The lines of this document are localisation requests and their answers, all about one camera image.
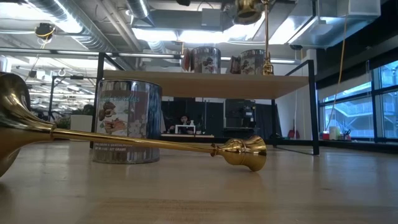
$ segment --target brass bell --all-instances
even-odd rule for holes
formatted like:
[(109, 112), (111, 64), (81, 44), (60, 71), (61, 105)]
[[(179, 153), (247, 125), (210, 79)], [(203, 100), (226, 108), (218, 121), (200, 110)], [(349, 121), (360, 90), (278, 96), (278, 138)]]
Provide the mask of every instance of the brass bell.
[(237, 13), (235, 24), (248, 25), (257, 22), (261, 18), (263, 5), (261, 0), (236, 0)]

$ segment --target window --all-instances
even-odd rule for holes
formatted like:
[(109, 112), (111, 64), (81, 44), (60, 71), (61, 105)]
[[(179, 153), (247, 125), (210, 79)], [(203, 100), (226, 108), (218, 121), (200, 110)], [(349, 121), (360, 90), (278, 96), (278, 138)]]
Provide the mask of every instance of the window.
[[(359, 93), (366, 93), (372, 90), (371, 82), (363, 83), (362, 85), (356, 86), (354, 88), (350, 88), (349, 90), (342, 91), (341, 93), (337, 94), (337, 99), (341, 99), (347, 96), (354, 96)], [(333, 101), (335, 100), (335, 96), (329, 96), (323, 99), (323, 102)]]
[(380, 67), (381, 87), (398, 85), (398, 61)]
[[(324, 129), (328, 125), (333, 105), (324, 107)], [(329, 127), (337, 126), (343, 133), (351, 131), (354, 138), (373, 138), (373, 108), (372, 98), (336, 103)]]
[(398, 91), (382, 96), (383, 131), (385, 138), (398, 138)]

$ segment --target metal tin can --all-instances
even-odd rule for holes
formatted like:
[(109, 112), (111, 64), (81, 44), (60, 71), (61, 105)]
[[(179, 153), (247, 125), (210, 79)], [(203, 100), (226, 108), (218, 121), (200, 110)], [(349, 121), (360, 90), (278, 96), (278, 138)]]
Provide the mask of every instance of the metal tin can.
[(266, 51), (261, 49), (247, 50), (241, 53), (241, 74), (262, 75), (262, 66)]
[(221, 73), (221, 51), (214, 47), (192, 49), (191, 66), (197, 73)]
[[(137, 80), (101, 80), (96, 105), (96, 133), (159, 139), (162, 88)], [(159, 149), (94, 143), (93, 161), (140, 164), (159, 160)]]

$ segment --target ceiling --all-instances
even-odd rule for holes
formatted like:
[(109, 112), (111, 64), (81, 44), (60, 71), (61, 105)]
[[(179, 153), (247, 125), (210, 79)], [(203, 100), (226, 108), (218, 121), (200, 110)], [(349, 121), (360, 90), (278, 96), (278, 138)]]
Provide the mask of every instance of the ceiling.
[[(263, 49), (264, 48), (264, 16), (259, 22), (247, 26), (237, 26), (232, 23), (232, 18), (235, 14), (233, 0), (211, 0), (209, 2), (192, 0), (189, 6), (181, 6), (175, 1), (170, 0), (147, 0), (150, 6), (150, 16), (154, 21), (155, 28), (150, 27), (147, 23), (140, 19), (134, 19), (131, 22), (126, 7), (125, 0), (110, 0), (114, 8), (117, 10), (119, 16), (122, 18), (128, 28), (135, 28), (140, 30), (163, 30), (173, 32), (177, 37), (182, 38), (186, 30), (205, 30), (211, 32), (222, 33), (223, 36), (228, 36), (227, 41), (216, 43), (202, 43), (206, 35), (199, 38), (199, 41), (191, 43), (186, 41), (185, 48), (195, 48), (199, 46), (212, 46), (221, 50), (222, 57), (238, 56), (241, 52), (250, 49)], [(114, 51), (118, 52), (133, 52), (131, 44), (120, 33), (119, 29), (115, 28), (114, 24), (109, 21), (103, 8), (98, 5), (98, 0), (74, 0), (77, 9), (81, 11), (83, 16), (87, 16), (91, 22), (89, 29), (98, 29), (104, 36), (105, 41), (114, 47)], [(310, 0), (272, 0), (271, 9), (269, 13), (269, 30), (270, 37), (277, 32), (278, 28), (286, 19), (293, 16), (302, 16), (302, 26), (311, 16), (313, 16), (313, 6), (309, 4)], [(203, 25), (205, 13), (214, 15), (221, 13), (220, 21), (215, 22), (215, 25)], [(15, 47), (15, 48), (29, 48), (39, 49), (43, 46), (43, 40), (38, 39), (33, 33), (35, 27), (41, 22), (53, 24), (54, 20), (44, 13), (40, 13), (33, 7), (27, 4), (4, 3), (0, 0), (0, 47)], [(161, 35), (152, 35), (151, 38), (164, 38)], [(133, 33), (133, 38), (139, 38), (137, 31)], [(138, 44), (140, 49), (146, 52), (151, 51), (147, 41), (138, 40), (132, 41)], [(163, 41), (168, 53), (179, 54), (181, 52), (181, 45), (176, 45), (174, 41)], [(74, 36), (65, 33), (65, 30), (58, 28), (55, 31), (51, 42), (45, 45), (46, 49), (57, 50), (88, 50), (80, 42), (76, 41)], [(292, 50), (288, 44), (274, 44), (270, 45), (269, 50), (272, 58), (280, 59), (295, 59), (297, 53)], [(8, 58), (11, 66), (11, 72), (14, 72), (31, 85), (30, 92), (33, 93), (33, 104), (35, 107), (42, 110), (48, 109), (49, 93), (51, 86), (51, 75), (58, 75), (65, 71), (65, 76), (81, 75), (84, 77), (96, 77), (96, 64), (95, 58), (82, 57), (79, 59), (61, 58), (56, 55), (44, 56), (41, 55), (35, 64), (35, 70), (38, 70), (40, 77), (44, 79), (29, 78), (28, 73), (35, 63), (35, 57), (24, 54), (7, 54), (4, 55)], [(133, 66), (135, 61), (128, 61)], [(170, 67), (169, 70), (175, 70), (178, 64), (169, 63), (164, 60), (146, 60), (146, 68), (150, 67)], [(227, 67), (228, 63), (223, 63), (222, 67)], [(106, 64), (107, 69), (114, 69), (110, 64)], [(56, 94), (64, 94), (64, 97), (56, 98), (59, 103), (54, 108), (60, 111), (71, 111), (76, 108), (81, 108), (84, 104), (92, 103), (94, 96), (95, 86), (94, 83), (86, 78), (84, 80), (71, 80), (66, 78), (63, 83), (60, 80), (59, 86), (54, 90)], [(71, 86), (78, 85), (78, 88), (72, 90)]]

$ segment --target shelf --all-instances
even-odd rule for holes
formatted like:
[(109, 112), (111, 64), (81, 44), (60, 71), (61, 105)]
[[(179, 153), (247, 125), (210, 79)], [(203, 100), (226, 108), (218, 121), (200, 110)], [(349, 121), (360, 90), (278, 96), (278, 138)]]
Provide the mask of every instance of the shelf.
[(308, 85), (308, 77), (202, 74), (180, 72), (104, 71), (105, 79), (125, 78), (152, 82), (164, 96), (276, 99)]

